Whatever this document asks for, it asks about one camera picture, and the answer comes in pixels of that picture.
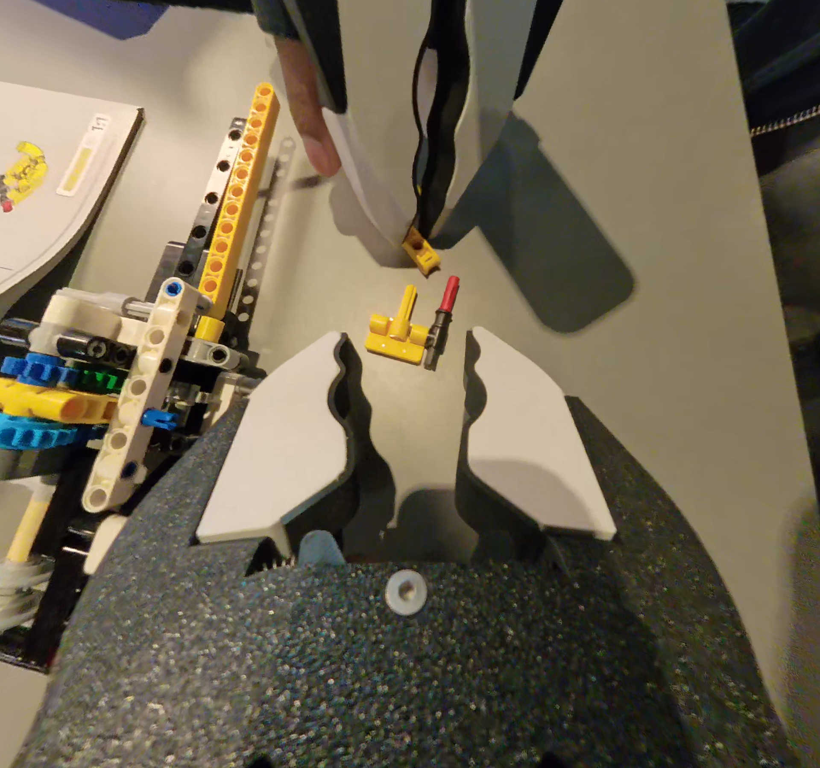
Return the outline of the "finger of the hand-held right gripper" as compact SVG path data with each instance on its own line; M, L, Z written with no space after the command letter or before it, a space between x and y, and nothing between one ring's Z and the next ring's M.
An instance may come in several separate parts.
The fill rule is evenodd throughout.
M431 0L336 0L346 107L329 119L343 169L373 227L401 247L416 216L421 139L413 79Z
M513 100L507 0L437 0L438 69L427 120L423 234L438 234L484 163Z

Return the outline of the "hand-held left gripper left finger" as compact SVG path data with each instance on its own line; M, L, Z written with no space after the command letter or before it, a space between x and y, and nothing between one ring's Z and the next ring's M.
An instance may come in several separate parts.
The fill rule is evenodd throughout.
M348 342L327 332L249 395L196 529L200 544L267 537L297 546L288 525L349 481L353 437L334 399Z

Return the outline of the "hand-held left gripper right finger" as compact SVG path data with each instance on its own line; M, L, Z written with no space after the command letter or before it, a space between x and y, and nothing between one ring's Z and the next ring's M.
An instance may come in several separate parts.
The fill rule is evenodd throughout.
M469 472L541 529L615 536L559 384L488 329L476 326L470 335L485 403L467 430Z

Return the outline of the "small yellow lego brick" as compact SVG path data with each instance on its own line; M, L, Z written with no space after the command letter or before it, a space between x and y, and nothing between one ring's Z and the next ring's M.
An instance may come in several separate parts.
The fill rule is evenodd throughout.
M402 248L425 278L440 269L439 254L414 225L408 228Z

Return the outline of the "yellow lego connector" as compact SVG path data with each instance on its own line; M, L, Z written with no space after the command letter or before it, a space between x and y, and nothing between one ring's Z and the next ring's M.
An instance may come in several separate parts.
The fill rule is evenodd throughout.
M416 286L408 284L393 317L370 316L365 341L368 352L412 365L422 363L430 329L412 322L416 298Z

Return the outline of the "lego technic vehicle model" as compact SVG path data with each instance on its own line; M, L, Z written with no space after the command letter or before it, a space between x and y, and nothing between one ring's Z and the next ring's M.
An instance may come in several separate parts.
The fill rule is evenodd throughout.
M265 377L249 331L295 142L267 159L270 82L220 146L185 242L145 299L58 289L2 320L2 663L46 674L87 581L149 489Z

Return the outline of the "red black lego pin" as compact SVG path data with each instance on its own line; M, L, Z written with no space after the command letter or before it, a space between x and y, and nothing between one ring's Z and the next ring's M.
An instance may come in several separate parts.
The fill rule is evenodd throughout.
M422 366L426 370L435 371L438 360L444 353L459 284L460 279L455 275L450 276L445 284L445 291L425 339Z

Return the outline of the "lego instruction booklet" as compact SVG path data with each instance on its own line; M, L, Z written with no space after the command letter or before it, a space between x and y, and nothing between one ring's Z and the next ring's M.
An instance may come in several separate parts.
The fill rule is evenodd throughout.
M143 119L137 106L1 83L2 311L96 219Z

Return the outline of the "person's right hand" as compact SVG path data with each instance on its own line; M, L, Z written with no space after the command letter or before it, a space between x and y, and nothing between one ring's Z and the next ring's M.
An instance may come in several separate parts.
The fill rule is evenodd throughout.
M309 163L319 175L332 178L341 161L323 116L313 62L296 39L277 36L274 44L290 114Z

